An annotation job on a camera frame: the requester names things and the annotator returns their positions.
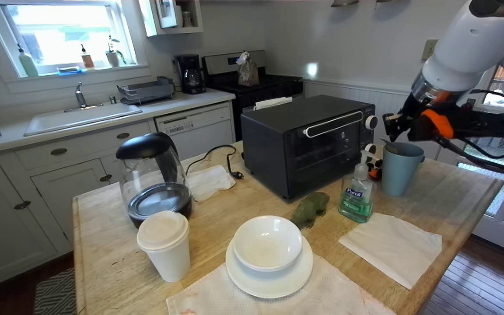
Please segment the kitchen cabinet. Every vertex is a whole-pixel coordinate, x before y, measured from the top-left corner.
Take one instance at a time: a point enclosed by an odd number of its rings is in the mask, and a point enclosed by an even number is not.
[[[228,101],[155,117],[155,127],[176,145],[179,159],[234,141],[232,104]]]
[[[0,167],[0,281],[55,257],[34,215],[39,204],[20,197]]]
[[[64,239],[59,253],[71,250],[73,195],[120,180],[115,150],[127,138],[153,131],[150,120],[116,125],[81,136],[60,138],[15,152],[0,153],[0,162],[22,195],[39,195],[57,222],[48,237]]]
[[[31,176],[67,241],[73,241],[71,197],[109,183],[109,180],[111,174],[102,169],[99,159]]]
[[[137,0],[146,36],[202,31],[199,0]]]

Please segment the hardwood floor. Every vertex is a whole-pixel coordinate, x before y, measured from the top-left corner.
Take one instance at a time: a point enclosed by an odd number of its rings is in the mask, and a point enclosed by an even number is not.
[[[0,315],[32,313],[36,283],[69,265],[71,253],[0,283]],[[504,250],[470,236],[419,313],[504,313]]]
[[[71,265],[73,253],[66,253],[0,283],[0,315],[31,315],[36,283]]]
[[[504,313],[504,248],[470,236],[419,313]]]

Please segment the dish soap bottle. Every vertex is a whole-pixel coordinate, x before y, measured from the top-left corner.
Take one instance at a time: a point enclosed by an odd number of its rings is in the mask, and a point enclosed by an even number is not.
[[[81,43],[80,43],[80,57],[81,57],[81,64],[83,64],[85,69],[92,69],[94,68],[90,54],[83,48]]]
[[[20,43],[17,43],[18,47],[18,61],[25,71],[25,76],[38,76],[38,69],[34,66],[34,62],[31,61],[31,57],[27,54],[24,54]]]
[[[368,178],[367,155],[367,150],[360,150],[360,162],[354,166],[351,183],[342,188],[337,206],[339,213],[360,223],[372,215],[372,181]]]

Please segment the white napkin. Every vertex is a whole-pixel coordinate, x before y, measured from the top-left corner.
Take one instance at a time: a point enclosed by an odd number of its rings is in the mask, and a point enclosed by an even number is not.
[[[442,250],[440,234],[381,213],[340,236],[339,243],[407,288]]]
[[[204,201],[216,190],[232,187],[234,178],[223,169],[223,166],[214,164],[211,167],[188,173],[185,183],[195,201]]]
[[[272,315],[272,313],[354,313],[379,315],[393,313],[370,293],[361,290],[354,281],[346,278],[339,269],[321,257],[314,255],[312,271],[305,285],[283,299],[256,299],[232,285],[225,265],[199,278],[190,286],[165,299],[169,315]]]
[[[269,99],[255,101],[253,110],[277,106],[277,104],[290,103],[290,101],[291,101],[291,96],[269,97]]]

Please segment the rug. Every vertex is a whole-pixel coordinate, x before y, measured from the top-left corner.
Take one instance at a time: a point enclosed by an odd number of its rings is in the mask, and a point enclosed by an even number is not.
[[[34,315],[74,313],[74,274],[67,267],[36,285]]]

